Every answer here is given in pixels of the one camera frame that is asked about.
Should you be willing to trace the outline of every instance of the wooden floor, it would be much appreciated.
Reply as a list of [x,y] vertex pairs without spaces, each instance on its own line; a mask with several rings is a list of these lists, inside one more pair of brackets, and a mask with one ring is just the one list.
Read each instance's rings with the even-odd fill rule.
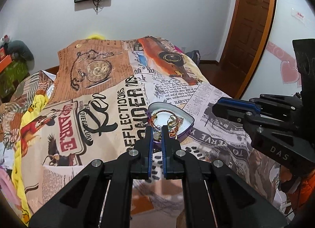
[[216,64],[200,64],[199,69],[210,84],[231,97],[235,97],[242,85],[243,80],[240,80],[233,69],[223,70]]

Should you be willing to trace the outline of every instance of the white wall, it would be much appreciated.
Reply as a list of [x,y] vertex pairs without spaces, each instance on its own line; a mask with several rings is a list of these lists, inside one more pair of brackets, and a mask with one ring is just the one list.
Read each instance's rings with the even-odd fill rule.
[[57,66],[57,52],[93,33],[107,39],[160,36],[203,59],[217,58],[231,0],[7,0],[0,11],[0,35],[26,43],[35,57],[31,72]]
[[[305,16],[305,25],[291,15],[292,8]],[[306,0],[277,0],[269,41],[295,58],[292,40],[303,38],[315,38],[315,13],[311,6]],[[273,54],[265,51],[242,99],[259,97],[263,93],[293,95],[300,92],[297,83],[283,84],[280,63]]]

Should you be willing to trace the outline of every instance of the pink heart decoration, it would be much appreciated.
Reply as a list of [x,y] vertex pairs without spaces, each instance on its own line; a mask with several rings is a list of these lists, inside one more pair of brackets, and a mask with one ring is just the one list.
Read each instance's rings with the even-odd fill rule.
[[295,83],[299,80],[299,72],[296,68],[291,68],[288,61],[281,62],[280,70],[283,83]]

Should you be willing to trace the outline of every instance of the orange car print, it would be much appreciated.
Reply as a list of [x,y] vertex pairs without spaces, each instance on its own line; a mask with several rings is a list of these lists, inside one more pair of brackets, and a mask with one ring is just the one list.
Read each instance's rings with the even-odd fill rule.
[[134,50],[143,50],[148,59],[149,66],[152,67],[154,64],[161,74],[172,78],[182,78],[189,85],[197,85],[197,80],[187,74],[184,68],[183,57],[176,52],[168,51],[156,38],[147,36],[138,39]]

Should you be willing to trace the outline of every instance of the orange box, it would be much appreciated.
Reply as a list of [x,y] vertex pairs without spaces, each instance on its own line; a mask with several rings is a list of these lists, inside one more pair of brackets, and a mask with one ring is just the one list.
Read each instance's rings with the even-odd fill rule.
[[0,48],[0,61],[5,58],[4,48]]
[[0,61],[0,73],[12,62],[11,56],[7,55]]

